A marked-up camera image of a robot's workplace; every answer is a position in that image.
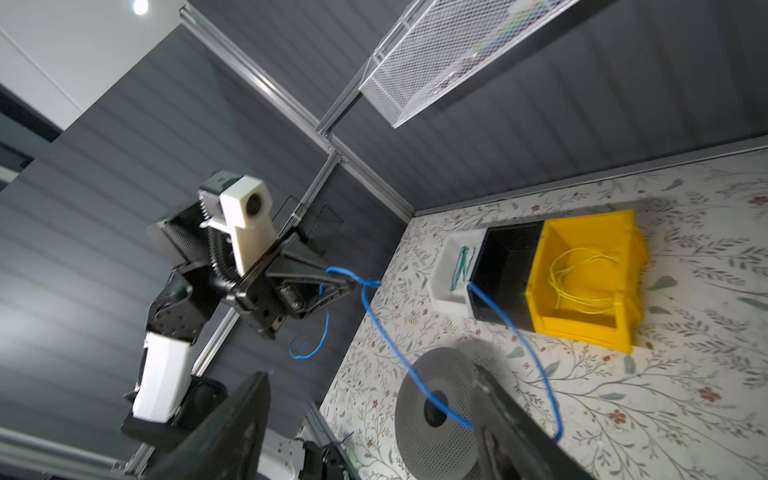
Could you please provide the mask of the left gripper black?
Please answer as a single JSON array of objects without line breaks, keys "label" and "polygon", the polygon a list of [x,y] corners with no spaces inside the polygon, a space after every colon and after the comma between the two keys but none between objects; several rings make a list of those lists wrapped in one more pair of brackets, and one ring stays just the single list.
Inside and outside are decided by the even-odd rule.
[{"label": "left gripper black", "polygon": [[296,231],[289,231],[234,285],[228,300],[265,339],[288,319],[303,320],[354,290]]}]

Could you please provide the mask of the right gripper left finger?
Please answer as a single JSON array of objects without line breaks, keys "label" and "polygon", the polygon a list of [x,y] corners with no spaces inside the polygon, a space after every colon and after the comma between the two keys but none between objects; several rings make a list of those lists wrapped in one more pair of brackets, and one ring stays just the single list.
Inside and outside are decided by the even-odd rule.
[{"label": "right gripper left finger", "polygon": [[271,405],[269,375],[248,377],[148,479],[256,479]]}]

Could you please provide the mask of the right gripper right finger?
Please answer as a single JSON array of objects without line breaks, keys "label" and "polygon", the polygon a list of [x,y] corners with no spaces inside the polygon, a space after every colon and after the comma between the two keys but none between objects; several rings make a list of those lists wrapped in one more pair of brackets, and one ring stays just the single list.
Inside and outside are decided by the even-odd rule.
[{"label": "right gripper right finger", "polygon": [[483,479],[591,477],[483,367],[471,390],[470,413]]}]

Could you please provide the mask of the grey perforated spool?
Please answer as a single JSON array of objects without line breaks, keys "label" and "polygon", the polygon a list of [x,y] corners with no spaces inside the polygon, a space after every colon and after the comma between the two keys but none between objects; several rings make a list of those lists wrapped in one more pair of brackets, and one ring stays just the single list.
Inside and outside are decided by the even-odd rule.
[{"label": "grey perforated spool", "polygon": [[416,479],[479,479],[473,432],[441,408],[470,419],[477,366],[460,351],[436,348],[418,358],[415,380],[404,378],[395,409],[395,438],[404,467]]}]

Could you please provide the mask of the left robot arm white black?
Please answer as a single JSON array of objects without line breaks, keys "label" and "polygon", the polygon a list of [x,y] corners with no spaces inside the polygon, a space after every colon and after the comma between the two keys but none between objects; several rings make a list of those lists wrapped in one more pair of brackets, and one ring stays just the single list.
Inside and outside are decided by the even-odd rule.
[{"label": "left robot arm white black", "polygon": [[352,279],[330,272],[296,227],[239,274],[233,241],[211,219],[200,199],[148,229],[176,266],[149,306],[142,371],[127,396],[132,410],[121,431],[161,451],[175,449],[228,396],[222,383],[202,379],[190,364],[191,348],[221,303],[273,340],[286,319],[303,320],[354,289]]}]

